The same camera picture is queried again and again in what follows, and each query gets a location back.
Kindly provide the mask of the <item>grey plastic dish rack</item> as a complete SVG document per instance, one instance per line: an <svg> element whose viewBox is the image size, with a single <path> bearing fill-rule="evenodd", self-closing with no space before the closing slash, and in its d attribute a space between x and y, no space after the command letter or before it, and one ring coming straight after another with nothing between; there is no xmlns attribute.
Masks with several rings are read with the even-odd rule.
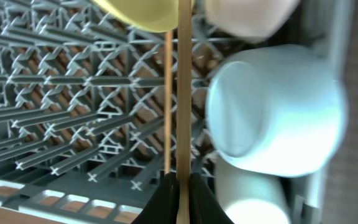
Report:
<svg viewBox="0 0 358 224"><path fill-rule="evenodd" d="M163 178L163 60L163 35L91 1L0 1L0 207L77 194L66 216L97 223L112 214L97 200L145 205Z"/></svg>

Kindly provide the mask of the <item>white cup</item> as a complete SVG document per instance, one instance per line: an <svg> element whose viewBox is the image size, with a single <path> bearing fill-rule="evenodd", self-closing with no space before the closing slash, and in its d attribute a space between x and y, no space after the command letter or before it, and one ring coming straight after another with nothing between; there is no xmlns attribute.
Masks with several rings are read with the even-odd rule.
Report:
<svg viewBox="0 0 358 224"><path fill-rule="evenodd" d="M291 223L278 177L239 169L220 157L214 175L217 201L233 223Z"/></svg>

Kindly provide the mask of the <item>yellow plate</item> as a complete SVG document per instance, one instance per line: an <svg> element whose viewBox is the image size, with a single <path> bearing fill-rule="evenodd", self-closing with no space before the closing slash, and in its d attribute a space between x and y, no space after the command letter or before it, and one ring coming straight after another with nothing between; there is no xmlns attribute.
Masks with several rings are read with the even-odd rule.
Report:
<svg viewBox="0 0 358 224"><path fill-rule="evenodd" d="M163 33L178 26L179 0L93 0L104 12L137 29Z"/></svg>

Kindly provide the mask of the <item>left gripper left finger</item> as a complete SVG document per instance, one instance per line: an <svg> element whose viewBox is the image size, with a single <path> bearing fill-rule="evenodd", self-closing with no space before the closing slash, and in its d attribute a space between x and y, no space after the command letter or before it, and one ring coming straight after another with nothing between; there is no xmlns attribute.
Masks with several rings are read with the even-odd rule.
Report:
<svg viewBox="0 0 358 224"><path fill-rule="evenodd" d="M175 173L164 176L147 205L132 224L176 224L180 186Z"/></svg>

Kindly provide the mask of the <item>wooden chopstick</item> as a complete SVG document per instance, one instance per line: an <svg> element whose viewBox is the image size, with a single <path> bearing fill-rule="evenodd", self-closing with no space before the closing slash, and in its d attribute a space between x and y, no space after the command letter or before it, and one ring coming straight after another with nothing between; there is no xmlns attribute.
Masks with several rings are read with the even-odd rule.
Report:
<svg viewBox="0 0 358 224"><path fill-rule="evenodd" d="M178 224L189 224L190 146L191 146L191 49L192 0L178 2L178 70L177 70L177 179L180 199Z"/></svg>
<svg viewBox="0 0 358 224"><path fill-rule="evenodd" d="M164 174L170 172L172 132L172 48L173 31L165 34Z"/></svg>

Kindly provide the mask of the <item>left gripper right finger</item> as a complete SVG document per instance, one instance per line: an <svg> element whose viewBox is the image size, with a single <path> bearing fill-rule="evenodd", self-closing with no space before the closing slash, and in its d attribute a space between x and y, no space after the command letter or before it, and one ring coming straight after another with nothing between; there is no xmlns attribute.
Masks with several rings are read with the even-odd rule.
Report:
<svg viewBox="0 0 358 224"><path fill-rule="evenodd" d="M199 173L189 181L190 224L234 224Z"/></svg>

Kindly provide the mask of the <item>light blue bowl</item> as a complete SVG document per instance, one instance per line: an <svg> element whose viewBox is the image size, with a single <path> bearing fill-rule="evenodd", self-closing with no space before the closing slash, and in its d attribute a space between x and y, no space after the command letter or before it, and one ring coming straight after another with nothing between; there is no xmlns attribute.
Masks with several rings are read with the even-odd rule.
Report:
<svg viewBox="0 0 358 224"><path fill-rule="evenodd" d="M316 172L337 153L348 107L328 62L287 44L228 57L212 71L205 115L227 163L292 178Z"/></svg>

